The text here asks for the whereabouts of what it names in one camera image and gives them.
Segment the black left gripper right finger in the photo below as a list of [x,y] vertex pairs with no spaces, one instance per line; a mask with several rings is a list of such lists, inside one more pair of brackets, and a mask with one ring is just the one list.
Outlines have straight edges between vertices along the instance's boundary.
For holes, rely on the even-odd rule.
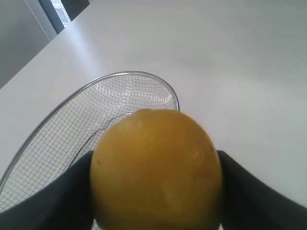
[[225,230],[305,230],[307,209],[276,192],[219,150],[225,200]]

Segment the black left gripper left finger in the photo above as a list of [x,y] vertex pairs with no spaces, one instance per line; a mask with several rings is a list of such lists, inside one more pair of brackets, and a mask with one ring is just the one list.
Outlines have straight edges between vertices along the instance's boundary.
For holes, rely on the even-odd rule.
[[90,196],[93,152],[47,187],[0,215],[2,230],[90,230],[94,222]]

